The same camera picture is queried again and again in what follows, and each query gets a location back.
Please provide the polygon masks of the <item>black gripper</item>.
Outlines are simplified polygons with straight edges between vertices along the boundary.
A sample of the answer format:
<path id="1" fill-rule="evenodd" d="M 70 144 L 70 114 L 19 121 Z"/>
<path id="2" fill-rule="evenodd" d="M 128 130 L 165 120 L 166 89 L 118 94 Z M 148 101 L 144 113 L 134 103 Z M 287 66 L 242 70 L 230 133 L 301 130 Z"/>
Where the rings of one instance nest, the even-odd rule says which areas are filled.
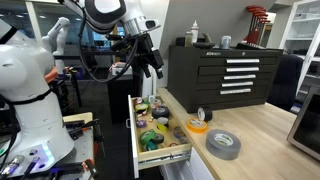
<path id="1" fill-rule="evenodd" d="M 118 55 L 130 52 L 125 68 L 136 63 L 144 71 L 146 78 L 150 78 L 151 73 L 148 66 L 152 66 L 158 79 L 164 77 L 162 69 L 164 62 L 160 52 L 153 50 L 153 43 L 148 33 L 140 35 L 128 34 L 112 45 L 111 50 Z"/>

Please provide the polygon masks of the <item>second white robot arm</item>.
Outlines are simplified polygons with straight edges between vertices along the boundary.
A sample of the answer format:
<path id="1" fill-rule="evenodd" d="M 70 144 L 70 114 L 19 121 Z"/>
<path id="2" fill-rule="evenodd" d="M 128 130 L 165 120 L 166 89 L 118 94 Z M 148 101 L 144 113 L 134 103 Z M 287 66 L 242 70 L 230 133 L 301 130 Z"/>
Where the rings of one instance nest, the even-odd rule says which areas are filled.
<path id="1" fill-rule="evenodd" d="M 54 56 L 64 55 L 69 26 L 68 18 L 59 17 L 56 24 L 42 37 L 43 47 Z"/>

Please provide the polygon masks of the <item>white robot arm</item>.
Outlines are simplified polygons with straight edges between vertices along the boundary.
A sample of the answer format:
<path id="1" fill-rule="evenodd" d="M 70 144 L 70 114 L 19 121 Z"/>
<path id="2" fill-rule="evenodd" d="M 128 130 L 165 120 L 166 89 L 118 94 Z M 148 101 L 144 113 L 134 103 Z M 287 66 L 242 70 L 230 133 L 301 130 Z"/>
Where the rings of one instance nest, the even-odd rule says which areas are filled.
<path id="1" fill-rule="evenodd" d="M 140 40 L 158 28 L 156 19 L 145 17 L 140 0 L 61 0 L 99 34 L 112 31 L 122 22 L 134 39 L 131 53 L 138 53 Z M 52 167 L 74 148 L 64 126 L 56 94 L 45 80 L 52 70 L 54 56 L 16 28 L 0 21 L 0 94 L 9 105 L 20 131 L 3 146 L 1 156 L 23 155 L 27 162 L 38 157 L 40 170 Z"/>

